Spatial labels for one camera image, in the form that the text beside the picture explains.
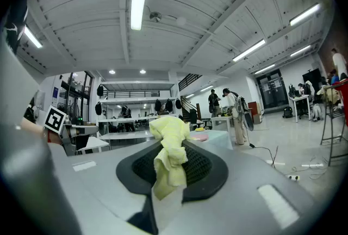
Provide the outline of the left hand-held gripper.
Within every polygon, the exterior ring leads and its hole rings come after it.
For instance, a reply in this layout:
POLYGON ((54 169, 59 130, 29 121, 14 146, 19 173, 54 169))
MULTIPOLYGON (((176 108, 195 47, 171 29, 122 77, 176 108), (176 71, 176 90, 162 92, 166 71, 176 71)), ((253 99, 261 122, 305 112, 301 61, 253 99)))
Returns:
POLYGON ((89 137, 98 132, 96 125, 74 125, 70 117, 56 107, 50 106, 44 120, 44 128, 60 135, 67 156, 85 153, 89 137))

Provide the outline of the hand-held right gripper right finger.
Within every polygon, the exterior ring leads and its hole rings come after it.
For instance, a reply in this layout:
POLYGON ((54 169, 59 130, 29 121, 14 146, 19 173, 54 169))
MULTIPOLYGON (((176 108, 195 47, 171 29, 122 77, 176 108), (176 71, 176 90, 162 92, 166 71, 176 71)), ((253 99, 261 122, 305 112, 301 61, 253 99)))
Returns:
POLYGON ((215 195, 228 179, 228 167, 219 156, 184 141, 188 161, 182 164, 187 187, 183 202, 206 200, 215 195))

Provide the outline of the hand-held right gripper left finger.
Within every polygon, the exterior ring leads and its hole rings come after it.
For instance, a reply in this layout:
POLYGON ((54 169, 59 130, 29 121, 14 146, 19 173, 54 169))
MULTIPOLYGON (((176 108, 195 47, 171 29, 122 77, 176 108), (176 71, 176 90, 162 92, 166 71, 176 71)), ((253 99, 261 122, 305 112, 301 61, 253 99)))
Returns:
POLYGON ((156 182, 153 161, 162 148, 156 142, 124 158, 116 167, 116 175, 125 188, 133 194, 145 196, 142 211, 132 215, 127 222, 151 235, 158 235, 152 203, 152 187, 156 182))

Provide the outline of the yellow cloth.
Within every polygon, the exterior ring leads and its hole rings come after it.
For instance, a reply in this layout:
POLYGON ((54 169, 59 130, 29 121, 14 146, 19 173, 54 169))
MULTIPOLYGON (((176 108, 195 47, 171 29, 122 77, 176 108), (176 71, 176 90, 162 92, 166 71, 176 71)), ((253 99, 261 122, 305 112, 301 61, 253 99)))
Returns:
POLYGON ((189 124, 178 117, 165 116, 149 124, 150 132, 160 140, 162 149, 153 160, 156 182, 153 192, 161 201, 178 187, 186 185, 183 164, 188 161, 183 141, 190 137, 189 124))

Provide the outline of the person's left forearm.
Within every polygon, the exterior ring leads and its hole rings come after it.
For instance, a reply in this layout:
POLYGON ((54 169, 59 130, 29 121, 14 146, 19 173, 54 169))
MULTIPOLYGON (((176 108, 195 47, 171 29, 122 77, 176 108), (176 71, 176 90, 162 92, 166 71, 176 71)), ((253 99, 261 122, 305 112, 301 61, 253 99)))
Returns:
POLYGON ((27 120, 26 118, 22 118, 20 126, 22 129, 26 131, 38 134, 40 137, 44 138, 44 140, 48 143, 54 143, 58 145, 63 144, 59 134, 53 132, 50 129, 46 129, 40 125, 36 125, 35 123, 27 120))

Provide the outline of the light blue tablecloth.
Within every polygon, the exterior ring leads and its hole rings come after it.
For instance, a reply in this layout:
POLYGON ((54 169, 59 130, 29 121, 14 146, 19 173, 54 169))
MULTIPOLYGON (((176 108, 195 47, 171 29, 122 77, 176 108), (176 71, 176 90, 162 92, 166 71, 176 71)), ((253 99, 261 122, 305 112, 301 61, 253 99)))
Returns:
POLYGON ((225 149, 232 150, 232 143, 229 137, 229 133, 226 131, 215 131, 215 130, 204 130, 202 132, 190 132, 190 137, 194 134, 207 134, 209 135, 209 140, 201 142, 206 144, 212 144, 218 147, 223 147, 225 149))

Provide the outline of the white metal shelf rack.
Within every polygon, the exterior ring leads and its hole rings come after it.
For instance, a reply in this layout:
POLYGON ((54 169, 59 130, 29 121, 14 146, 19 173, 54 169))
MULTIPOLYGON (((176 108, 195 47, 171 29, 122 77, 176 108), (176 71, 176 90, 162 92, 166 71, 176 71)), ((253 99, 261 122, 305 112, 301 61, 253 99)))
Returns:
POLYGON ((102 114, 96 116, 99 126, 97 137, 110 147, 127 141, 149 140, 149 123, 165 116, 182 114, 175 106, 180 99, 178 80, 145 81, 102 81, 104 94, 97 96, 102 114), (167 99, 173 103, 173 111, 165 111, 167 99), (161 110, 155 111, 155 102, 162 103, 161 110))

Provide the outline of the white square table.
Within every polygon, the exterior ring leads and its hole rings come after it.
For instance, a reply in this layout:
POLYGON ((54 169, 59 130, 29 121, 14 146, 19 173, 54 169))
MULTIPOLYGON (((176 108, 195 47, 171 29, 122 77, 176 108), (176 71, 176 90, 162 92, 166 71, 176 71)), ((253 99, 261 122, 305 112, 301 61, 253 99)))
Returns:
POLYGON ((215 131, 226 131, 231 132, 233 128, 233 117, 232 116, 218 116, 211 118, 212 130, 215 131))

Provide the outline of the grey backpack rig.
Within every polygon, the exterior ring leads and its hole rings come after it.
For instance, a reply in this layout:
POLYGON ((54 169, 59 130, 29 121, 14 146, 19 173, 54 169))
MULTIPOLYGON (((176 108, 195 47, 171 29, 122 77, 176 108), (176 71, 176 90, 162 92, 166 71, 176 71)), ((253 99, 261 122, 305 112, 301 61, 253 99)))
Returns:
POLYGON ((251 112, 249 111, 249 108, 245 102, 245 99, 241 96, 239 96, 237 98, 237 113, 238 113, 238 118, 240 120, 243 120, 243 123, 245 125, 245 127, 249 130, 249 131, 253 131, 254 130, 254 125, 253 125, 253 121, 251 118, 251 112))

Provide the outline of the red cabinet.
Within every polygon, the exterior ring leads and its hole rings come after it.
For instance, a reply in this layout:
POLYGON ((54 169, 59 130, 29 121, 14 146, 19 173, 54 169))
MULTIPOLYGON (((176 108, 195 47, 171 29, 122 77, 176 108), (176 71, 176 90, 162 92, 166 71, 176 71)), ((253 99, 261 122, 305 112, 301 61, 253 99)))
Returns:
POLYGON ((249 102, 248 109, 251 113, 251 118, 254 124, 262 123, 262 113, 258 102, 249 102))

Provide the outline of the person's white printed shirt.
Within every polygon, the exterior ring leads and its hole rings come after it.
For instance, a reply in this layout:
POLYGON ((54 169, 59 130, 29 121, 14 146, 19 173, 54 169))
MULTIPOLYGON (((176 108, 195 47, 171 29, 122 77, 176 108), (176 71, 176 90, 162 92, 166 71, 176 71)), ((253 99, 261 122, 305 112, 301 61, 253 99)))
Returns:
POLYGON ((17 56, 27 16, 27 0, 11 0, 0 26, 0 125, 16 126, 21 130, 24 130, 20 124, 30 97, 38 88, 38 83, 17 56))

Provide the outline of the black mezzanine railing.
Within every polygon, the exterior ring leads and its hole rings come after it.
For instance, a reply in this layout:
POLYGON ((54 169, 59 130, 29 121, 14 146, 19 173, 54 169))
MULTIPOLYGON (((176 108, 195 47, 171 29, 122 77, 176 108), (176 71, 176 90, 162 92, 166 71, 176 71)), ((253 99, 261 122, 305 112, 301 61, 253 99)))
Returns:
POLYGON ((202 75, 189 73, 178 83, 179 90, 182 91, 201 77, 202 75))

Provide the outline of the black glass door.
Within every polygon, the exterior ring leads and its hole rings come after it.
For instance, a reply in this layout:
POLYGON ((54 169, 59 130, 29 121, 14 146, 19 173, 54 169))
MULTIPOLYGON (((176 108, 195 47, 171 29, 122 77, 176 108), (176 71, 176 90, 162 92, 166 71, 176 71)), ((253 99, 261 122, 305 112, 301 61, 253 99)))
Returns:
POLYGON ((279 69, 256 78, 264 112, 282 111, 289 105, 287 91, 279 69))

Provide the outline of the white desk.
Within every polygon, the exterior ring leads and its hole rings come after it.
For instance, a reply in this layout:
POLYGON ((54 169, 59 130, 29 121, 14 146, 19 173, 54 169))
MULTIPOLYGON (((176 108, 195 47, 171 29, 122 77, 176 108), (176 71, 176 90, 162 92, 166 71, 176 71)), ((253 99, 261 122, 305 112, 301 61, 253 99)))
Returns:
POLYGON ((311 120, 311 113, 310 113, 310 103, 309 103, 309 95, 302 95, 302 96, 296 96, 296 97, 288 97, 288 99, 293 103, 294 106, 294 113, 295 113, 295 122, 298 123, 299 115, 297 112, 297 105, 296 103, 299 101, 306 100, 307 104, 307 113, 305 115, 308 115, 308 120, 311 120))

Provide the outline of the staircase with wooden post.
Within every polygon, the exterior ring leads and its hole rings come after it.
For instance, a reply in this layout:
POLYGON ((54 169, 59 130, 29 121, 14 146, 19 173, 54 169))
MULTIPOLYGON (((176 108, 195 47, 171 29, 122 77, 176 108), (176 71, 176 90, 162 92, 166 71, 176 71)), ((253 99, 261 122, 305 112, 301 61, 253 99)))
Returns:
POLYGON ((195 124, 201 119, 200 105, 198 103, 192 104, 188 99, 182 96, 181 104, 182 114, 185 121, 195 124))

